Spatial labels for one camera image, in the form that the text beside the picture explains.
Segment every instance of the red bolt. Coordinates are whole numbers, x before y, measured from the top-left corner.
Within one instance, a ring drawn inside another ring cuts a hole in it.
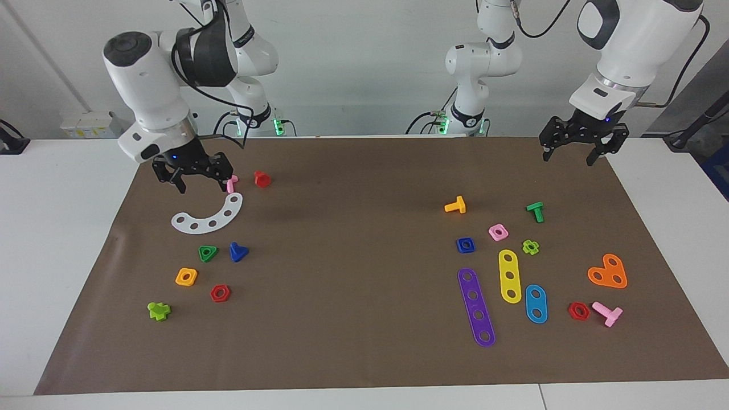
[[[567,310],[575,320],[587,320],[590,317],[590,309],[582,302],[572,302]]]
[[[215,303],[225,302],[230,297],[230,288],[227,285],[215,285],[210,291],[210,297]]]
[[[253,177],[255,178],[256,185],[260,188],[265,188],[268,185],[271,185],[271,177],[263,171],[254,172]]]

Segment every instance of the white table surface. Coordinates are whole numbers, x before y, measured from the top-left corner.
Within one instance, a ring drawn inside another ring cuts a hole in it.
[[[729,203],[661,141],[629,139],[608,158],[727,360]],[[34,141],[0,157],[0,409],[729,408],[729,380],[32,397],[135,170],[108,140]]]

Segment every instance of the white curved plate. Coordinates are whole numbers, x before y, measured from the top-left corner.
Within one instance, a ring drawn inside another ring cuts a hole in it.
[[[187,212],[180,212],[172,217],[172,226],[182,233],[202,235],[223,228],[232,221],[243,206],[243,196],[240,193],[231,193],[225,198],[225,204],[215,215],[198,219],[191,217]]]

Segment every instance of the pink t-shaped bolt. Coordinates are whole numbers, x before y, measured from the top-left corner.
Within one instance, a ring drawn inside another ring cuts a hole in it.
[[[235,175],[232,175],[230,179],[225,183],[225,187],[227,188],[228,194],[235,192],[235,188],[233,187],[233,184],[235,184],[238,181],[238,177]]]
[[[605,316],[605,325],[608,328],[611,328],[615,321],[617,321],[618,317],[623,314],[623,310],[621,308],[610,310],[600,302],[593,303],[593,309],[595,309],[599,314]]]

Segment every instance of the yellow bolt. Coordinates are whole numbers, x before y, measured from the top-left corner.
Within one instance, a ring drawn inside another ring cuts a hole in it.
[[[466,203],[463,202],[463,197],[460,195],[457,196],[456,202],[453,202],[452,204],[448,204],[445,206],[445,211],[446,212],[459,211],[462,214],[465,214],[466,213]]]

